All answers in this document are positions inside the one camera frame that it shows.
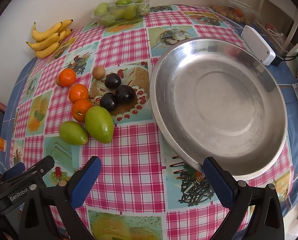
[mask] plastic container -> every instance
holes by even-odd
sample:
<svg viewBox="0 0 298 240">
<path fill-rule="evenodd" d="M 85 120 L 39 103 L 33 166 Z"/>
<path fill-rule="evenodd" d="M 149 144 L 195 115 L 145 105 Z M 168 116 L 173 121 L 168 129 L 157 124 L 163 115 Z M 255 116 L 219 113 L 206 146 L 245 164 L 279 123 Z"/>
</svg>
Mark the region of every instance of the plastic container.
<svg viewBox="0 0 298 240">
<path fill-rule="evenodd" d="M 254 11 L 250 5 L 240 0 L 214 0 L 210 7 L 236 23 L 250 25 L 261 18 L 261 15 Z"/>
<path fill-rule="evenodd" d="M 99 4 L 92 18 L 99 25 L 109 26 L 116 21 L 145 16 L 150 12 L 150 0 L 111 0 Z"/>
</svg>

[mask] black plum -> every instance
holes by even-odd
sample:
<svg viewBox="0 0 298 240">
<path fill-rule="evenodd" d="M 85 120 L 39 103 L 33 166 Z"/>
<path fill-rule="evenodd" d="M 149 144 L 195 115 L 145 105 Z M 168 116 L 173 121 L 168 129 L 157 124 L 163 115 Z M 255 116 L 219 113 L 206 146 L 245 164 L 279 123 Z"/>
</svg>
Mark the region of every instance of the black plum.
<svg viewBox="0 0 298 240">
<path fill-rule="evenodd" d="M 113 93 L 104 94 L 100 99 L 100 106 L 109 112 L 115 110 L 118 106 L 116 96 Z"/>
<path fill-rule="evenodd" d="M 116 99 L 118 103 L 130 103 L 136 96 L 134 89 L 127 85 L 121 85 L 116 90 Z"/>
<path fill-rule="evenodd" d="M 111 73 L 105 80 L 105 86 L 109 89 L 116 89 L 121 85 L 121 78 L 116 73 Z"/>
</svg>

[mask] metal bowl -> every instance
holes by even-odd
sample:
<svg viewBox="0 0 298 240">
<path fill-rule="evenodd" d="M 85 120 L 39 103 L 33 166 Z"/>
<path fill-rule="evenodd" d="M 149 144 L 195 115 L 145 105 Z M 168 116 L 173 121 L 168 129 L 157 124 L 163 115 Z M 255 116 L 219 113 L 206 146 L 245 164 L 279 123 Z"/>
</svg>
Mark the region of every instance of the metal bowl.
<svg viewBox="0 0 298 240">
<path fill-rule="evenodd" d="M 286 139 L 282 93 L 254 56 L 229 42 L 196 38 L 165 52 L 150 80 L 162 135 L 199 172 L 212 156 L 235 179 L 268 170 Z"/>
</svg>

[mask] banana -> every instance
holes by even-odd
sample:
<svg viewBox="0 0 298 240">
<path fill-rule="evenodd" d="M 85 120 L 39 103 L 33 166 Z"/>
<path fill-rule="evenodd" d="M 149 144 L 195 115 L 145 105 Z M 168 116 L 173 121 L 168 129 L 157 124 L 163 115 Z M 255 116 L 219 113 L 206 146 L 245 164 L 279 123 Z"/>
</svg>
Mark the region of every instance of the banana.
<svg viewBox="0 0 298 240">
<path fill-rule="evenodd" d="M 40 33 L 36 30 L 36 23 L 33 23 L 32 38 L 34 38 L 36 41 L 43 41 L 46 38 L 48 38 L 51 34 L 58 32 L 58 30 L 61 28 L 61 25 L 62 22 L 58 22 L 55 25 L 53 25 L 49 30 Z"/>
<path fill-rule="evenodd" d="M 48 38 L 46 38 L 44 41 L 37 42 L 37 43 L 30 43 L 27 41 L 26 43 L 33 50 L 43 50 L 49 47 L 52 43 L 59 41 L 59 36 L 60 36 L 60 33 L 54 33 L 54 34 L 51 34 Z"/>
<path fill-rule="evenodd" d="M 35 51 L 34 53 L 38 58 L 45 58 L 53 53 L 60 45 L 60 41 L 56 41 L 44 50 Z"/>
<path fill-rule="evenodd" d="M 64 31 L 65 28 L 67 28 L 72 22 L 73 22 L 73 20 L 65 20 L 65 21 L 63 21 L 60 29 L 58 30 L 58 32 Z"/>
<path fill-rule="evenodd" d="M 65 38 L 68 37 L 72 33 L 72 30 L 73 29 L 66 29 L 66 36 L 65 36 Z"/>
<path fill-rule="evenodd" d="M 66 37 L 66 33 L 67 33 L 66 30 L 60 32 L 60 36 L 58 37 L 58 41 L 62 42 L 62 40 Z"/>
</svg>

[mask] table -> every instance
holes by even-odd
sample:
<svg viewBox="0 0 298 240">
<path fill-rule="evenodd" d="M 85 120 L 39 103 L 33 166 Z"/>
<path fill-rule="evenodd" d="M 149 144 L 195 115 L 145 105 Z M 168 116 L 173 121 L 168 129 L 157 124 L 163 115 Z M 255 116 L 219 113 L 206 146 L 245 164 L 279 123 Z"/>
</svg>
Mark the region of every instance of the table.
<svg viewBox="0 0 298 240">
<path fill-rule="evenodd" d="M 3 125 L 2 137 L 7 137 L 8 145 L 6 154 L 1 153 L 1 170 L 18 161 L 29 168 L 52 155 L 61 178 L 68 179 L 97 155 L 102 172 L 84 205 L 76 209 L 96 237 L 103 234 L 103 227 L 97 225 L 111 219 L 125 239 L 130 234 L 152 239 L 210 238 L 228 210 L 206 178 L 186 166 L 165 142 L 149 104 L 149 78 L 159 57 L 172 44 L 194 37 L 222 39 L 248 49 L 225 18 L 217 18 L 210 8 L 183 5 L 154 7 L 144 18 L 122 20 L 108 28 L 90 23 L 74 30 L 55 53 L 33 59 L 20 74 Z M 56 86 L 55 79 L 63 68 L 72 67 L 76 83 L 87 86 L 90 100 L 97 103 L 106 90 L 92 78 L 97 65 L 104 66 L 107 74 L 118 73 L 123 83 L 137 90 L 137 100 L 115 110 L 111 143 L 104 145 L 89 137 L 86 145 L 71 146 L 58 134 L 62 122 L 73 120 L 70 88 Z M 33 125 L 37 115 L 38 127 Z M 274 183 L 281 202 L 293 182 L 289 145 L 287 138 L 277 162 L 248 181 L 255 187 Z M 47 186 L 57 183 L 55 167 L 44 177 Z M 63 226 L 56 208 L 51 209 L 57 225 Z M 252 211 L 247 211 L 240 229 L 247 226 Z"/>
</svg>

